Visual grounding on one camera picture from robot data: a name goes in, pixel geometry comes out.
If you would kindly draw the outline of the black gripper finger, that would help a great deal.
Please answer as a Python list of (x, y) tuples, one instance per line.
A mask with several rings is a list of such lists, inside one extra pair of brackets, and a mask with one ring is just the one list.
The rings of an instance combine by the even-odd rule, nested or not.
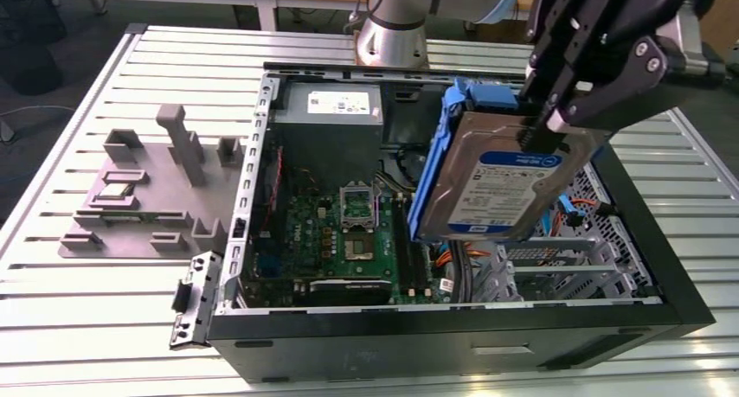
[(559, 102), (548, 106), (525, 99), (539, 106), (537, 115), (519, 134), (525, 152), (553, 152), (564, 136), (577, 130), (603, 137), (674, 106), (668, 91), (674, 42), (651, 34), (611, 45), (589, 41), (577, 47), (573, 30), (572, 26), (563, 26), (559, 35)]
[(568, 0), (533, 0), (527, 22), (527, 39), (533, 45), (525, 70), (521, 97), (553, 106), (561, 98), (556, 81), (563, 70), (563, 24)]

